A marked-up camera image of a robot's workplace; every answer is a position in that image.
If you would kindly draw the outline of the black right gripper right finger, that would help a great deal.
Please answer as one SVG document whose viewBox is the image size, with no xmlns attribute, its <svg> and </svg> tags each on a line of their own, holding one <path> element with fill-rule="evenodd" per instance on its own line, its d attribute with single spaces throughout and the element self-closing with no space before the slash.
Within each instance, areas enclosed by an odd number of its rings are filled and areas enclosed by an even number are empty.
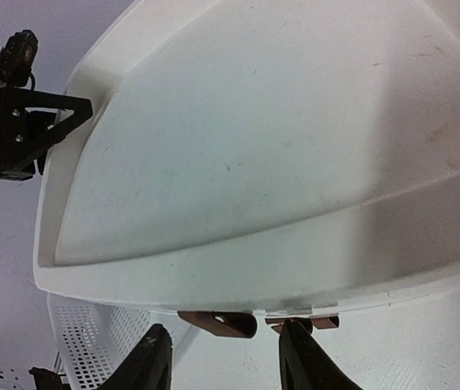
<svg viewBox="0 0 460 390">
<path fill-rule="evenodd" d="M 279 360 L 282 389 L 361 389 L 299 321 L 284 323 L 279 338 Z"/>
</svg>

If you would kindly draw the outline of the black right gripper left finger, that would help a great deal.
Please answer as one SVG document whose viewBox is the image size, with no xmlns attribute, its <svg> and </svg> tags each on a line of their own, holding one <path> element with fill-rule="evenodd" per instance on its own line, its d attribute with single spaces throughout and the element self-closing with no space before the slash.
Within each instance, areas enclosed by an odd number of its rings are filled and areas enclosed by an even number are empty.
<svg viewBox="0 0 460 390">
<path fill-rule="evenodd" d="M 154 324 L 106 381 L 106 389 L 170 389 L 172 342 L 162 324 Z"/>
</svg>

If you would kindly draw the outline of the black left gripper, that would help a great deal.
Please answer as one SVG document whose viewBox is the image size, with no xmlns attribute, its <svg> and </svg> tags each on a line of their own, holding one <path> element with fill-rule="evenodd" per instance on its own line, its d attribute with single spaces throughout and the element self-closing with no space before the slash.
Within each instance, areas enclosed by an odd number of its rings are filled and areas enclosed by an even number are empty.
<svg viewBox="0 0 460 390">
<path fill-rule="evenodd" d="M 0 180 L 42 173 L 48 151 L 93 116 L 89 99 L 28 89 L 0 89 Z"/>
</svg>

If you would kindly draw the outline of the white drawer storage box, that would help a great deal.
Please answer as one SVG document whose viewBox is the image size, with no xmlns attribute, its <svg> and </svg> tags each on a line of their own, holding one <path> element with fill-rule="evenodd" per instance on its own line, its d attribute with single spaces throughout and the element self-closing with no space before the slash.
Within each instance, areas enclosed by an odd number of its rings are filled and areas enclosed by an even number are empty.
<svg viewBox="0 0 460 390">
<path fill-rule="evenodd" d="M 460 286 L 460 1 L 137 1 L 66 88 L 39 289 L 327 316 Z"/>
</svg>

